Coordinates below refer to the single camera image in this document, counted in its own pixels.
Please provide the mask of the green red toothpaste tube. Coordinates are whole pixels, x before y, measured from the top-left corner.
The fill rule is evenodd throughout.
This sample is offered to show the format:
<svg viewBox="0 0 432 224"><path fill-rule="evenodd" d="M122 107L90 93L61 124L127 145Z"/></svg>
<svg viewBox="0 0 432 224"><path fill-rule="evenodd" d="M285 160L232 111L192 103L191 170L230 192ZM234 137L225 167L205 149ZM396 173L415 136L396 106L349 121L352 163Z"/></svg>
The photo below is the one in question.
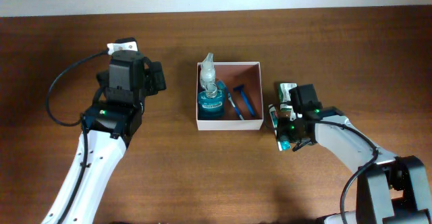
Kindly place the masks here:
<svg viewBox="0 0 432 224"><path fill-rule="evenodd" d="M271 123L272 123L273 129L274 129L274 133L275 133L275 136L276 136L277 147L278 147L279 151L285 151L285 150L291 149L291 146L290 146L290 143L289 143L288 140L286 140L286 139L280 140L277 137L277 124L278 124L279 117L277 115L276 106L273 105L273 104L270 104L268 106L268 108L269 108L269 115L271 117Z"/></svg>

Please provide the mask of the blue disposable razor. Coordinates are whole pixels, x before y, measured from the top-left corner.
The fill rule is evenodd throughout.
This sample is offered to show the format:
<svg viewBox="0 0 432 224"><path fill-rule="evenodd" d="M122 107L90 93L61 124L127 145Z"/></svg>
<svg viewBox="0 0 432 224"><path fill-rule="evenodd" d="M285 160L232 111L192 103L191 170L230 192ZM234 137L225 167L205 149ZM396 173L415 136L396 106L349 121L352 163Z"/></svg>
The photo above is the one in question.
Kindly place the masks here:
<svg viewBox="0 0 432 224"><path fill-rule="evenodd" d="M254 108L252 107L252 104L250 103L249 98L248 98L248 96L246 95L246 93L245 93L245 91L244 91L244 85L241 84L241 85L239 85L239 86L237 86L237 87L234 87L233 90L236 91L236 92L239 92L239 93L240 93L242 99L244 100L244 102L245 102L245 104L246 104L246 107L247 107L247 109L248 109L250 115L251 115L252 117L255 117L255 116L256 116L255 110L254 110Z"/></svg>

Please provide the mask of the green Listerine mouthwash bottle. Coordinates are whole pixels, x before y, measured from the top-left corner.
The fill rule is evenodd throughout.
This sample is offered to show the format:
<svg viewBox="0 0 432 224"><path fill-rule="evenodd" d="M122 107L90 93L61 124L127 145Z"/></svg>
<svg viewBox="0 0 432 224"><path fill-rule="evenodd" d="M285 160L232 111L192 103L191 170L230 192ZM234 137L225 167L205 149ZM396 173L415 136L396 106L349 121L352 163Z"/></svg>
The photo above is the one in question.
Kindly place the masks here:
<svg viewBox="0 0 432 224"><path fill-rule="evenodd" d="M198 93L198 118L217 119L224 114L225 94L216 83L208 83L205 89Z"/></svg>

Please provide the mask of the blue white toothbrush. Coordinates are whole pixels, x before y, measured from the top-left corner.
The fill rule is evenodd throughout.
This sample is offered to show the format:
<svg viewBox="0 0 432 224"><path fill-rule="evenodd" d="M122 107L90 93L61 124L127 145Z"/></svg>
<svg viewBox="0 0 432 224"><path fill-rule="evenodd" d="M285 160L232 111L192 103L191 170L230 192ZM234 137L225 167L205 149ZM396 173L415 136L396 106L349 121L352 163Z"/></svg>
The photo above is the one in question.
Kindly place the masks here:
<svg viewBox="0 0 432 224"><path fill-rule="evenodd" d="M230 105L233 107L236 115L238 116L238 118L240 120L244 120L239 108L236 106L234 100L232 99L231 93L229 92L227 86L225 85L225 83L222 80L218 80L216 85L218 86L219 89L223 90L226 93L226 97L230 103Z"/></svg>

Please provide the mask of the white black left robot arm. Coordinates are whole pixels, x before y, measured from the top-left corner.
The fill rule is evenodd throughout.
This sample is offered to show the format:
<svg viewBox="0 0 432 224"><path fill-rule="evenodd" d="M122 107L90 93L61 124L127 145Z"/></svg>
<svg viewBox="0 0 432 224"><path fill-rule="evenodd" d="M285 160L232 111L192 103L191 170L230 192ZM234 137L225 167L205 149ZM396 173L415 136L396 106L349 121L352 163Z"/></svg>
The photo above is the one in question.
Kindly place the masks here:
<svg viewBox="0 0 432 224"><path fill-rule="evenodd" d="M142 124L145 99L167 88L162 64L135 50L107 49L69 66L110 56L99 88L76 125L81 133L71 167L44 223L92 223L107 183Z"/></svg>

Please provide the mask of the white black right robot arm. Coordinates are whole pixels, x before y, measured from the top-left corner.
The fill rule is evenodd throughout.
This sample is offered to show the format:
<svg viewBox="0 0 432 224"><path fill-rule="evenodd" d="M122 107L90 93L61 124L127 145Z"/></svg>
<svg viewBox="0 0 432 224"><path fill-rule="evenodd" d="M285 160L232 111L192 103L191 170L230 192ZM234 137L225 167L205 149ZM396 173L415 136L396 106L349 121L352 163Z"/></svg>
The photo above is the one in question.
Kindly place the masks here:
<svg viewBox="0 0 432 224"><path fill-rule="evenodd" d="M277 120L278 141L293 144L294 151L318 144L352 172L339 213L317 223L431 224L431 190L419 158L381 148L338 108L323 107L311 84L289 84L281 102L290 106L291 116Z"/></svg>

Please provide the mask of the green white soap packet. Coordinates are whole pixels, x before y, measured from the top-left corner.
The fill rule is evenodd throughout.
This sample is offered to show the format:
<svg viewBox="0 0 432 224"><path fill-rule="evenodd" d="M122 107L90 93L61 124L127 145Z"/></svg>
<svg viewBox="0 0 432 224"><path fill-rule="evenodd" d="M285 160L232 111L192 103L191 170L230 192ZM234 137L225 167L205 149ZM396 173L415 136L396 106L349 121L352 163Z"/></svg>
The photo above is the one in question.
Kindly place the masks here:
<svg viewBox="0 0 432 224"><path fill-rule="evenodd" d="M279 105L288 104L292 106L292 100L290 96L290 90L297 87L296 83L279 83L278 84L278 94L279 94Z"/></svg>

